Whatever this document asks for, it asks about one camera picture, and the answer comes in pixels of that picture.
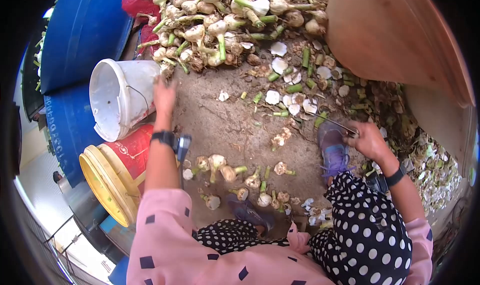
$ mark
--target pink shirt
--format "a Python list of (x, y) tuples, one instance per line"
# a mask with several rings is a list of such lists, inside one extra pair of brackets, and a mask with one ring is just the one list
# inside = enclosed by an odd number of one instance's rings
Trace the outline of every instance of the pink shirt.
[[(333, 285), (320, 265), (303, 255), (310, 235), (287, 233), (290, 246), (257, 245), (219, 255), (192, 237), (192, 201), (180, 189), (145, 193), (137, 215), (127, 283), (158, 284), (321, 284)], [(412, 240), (412, 264), (405, 284), (428, 284), (433, 242), (426, 220), (405, 224)]]

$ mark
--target white bucket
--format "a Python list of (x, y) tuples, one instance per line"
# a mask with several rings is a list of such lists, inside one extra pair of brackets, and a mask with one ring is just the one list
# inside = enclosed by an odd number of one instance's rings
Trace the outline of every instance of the white bucket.
[(127, 136), (138, 122), (155, 112), (153, 82), (161, 73), (155, 61), (104, 59), (90, 78), (90, 106), (95, 131), (114, 142)]

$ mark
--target dark shoe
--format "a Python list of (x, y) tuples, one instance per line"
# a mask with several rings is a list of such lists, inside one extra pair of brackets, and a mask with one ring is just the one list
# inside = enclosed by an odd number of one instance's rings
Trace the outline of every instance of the dark shoe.
[(267, 213), (257, 213), (249, 200), (238, 200), (236, 194), (230, 193), (226, 196), (226, 199), (226, 204), (237, 219), (247, 221), (252, 225), (261, 225), (265, 228), (265, 230), (260, 234), (261, 237), (265, 237), (268, 232), (273, 229), (273, 215)]
[(343, 142), (343, 129), (329, 121), (323, 122), (318, 128), (317, 142), (321, 149), (325, 170), (325, 180), (348, 170), (347, 164), (350, 160), (349, 147)]

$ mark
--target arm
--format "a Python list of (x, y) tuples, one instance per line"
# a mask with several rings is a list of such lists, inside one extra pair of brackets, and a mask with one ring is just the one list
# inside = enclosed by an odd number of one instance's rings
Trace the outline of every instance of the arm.
[[(351, 121), (349, 124), (358, 130), (360, 136), (358, 138), (345, 137), (345, 142), (356, 148), (364, 156), (377, 162), (386, 177), (397, 172), (400, 162), (388, 148), (378, 127), (374, 123), (357, 121)], [(425, 220), (417, 187), (408, 175), (403, 176), (397, 184), (390, 187), (390, 193), (392, 194), (393, 204), (402, 215), (405, 223), (417, 218)]]
[[(154, 101), (156, 120), (153, 131), (171, 131), (173, 108), (176, 100), (177, 81), (173, 80), (167, 88), (162, 78), (155, 80)], [(153, 140), (150, 144), (145, 176), (145, 192), (152, 189), (180, 188), (177, 173), (177, 161), (170, 146)]]

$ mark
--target hand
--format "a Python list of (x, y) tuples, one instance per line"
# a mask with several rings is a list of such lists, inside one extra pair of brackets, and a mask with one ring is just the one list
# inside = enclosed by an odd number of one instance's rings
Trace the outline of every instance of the hand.
[(357, 149), (365, 157), (380, 163), (382, 162), (382, 159), (392, 154), (392, 151), (385, 143), (380, 130), (374, 123), (362, 123), (352, 120), (348, 122), (348, 125), (356, 128), (360, 135), (358, 138), (345, 136), (343, 141), (349, 146)]
[(157, 109), (157, 118), (171, 119), (175, 102), (177, 99), (177, 84), (178, 80), (173, 79), (167, 88), (165, 78), (157, 76), (153, 85), (153, 100)]

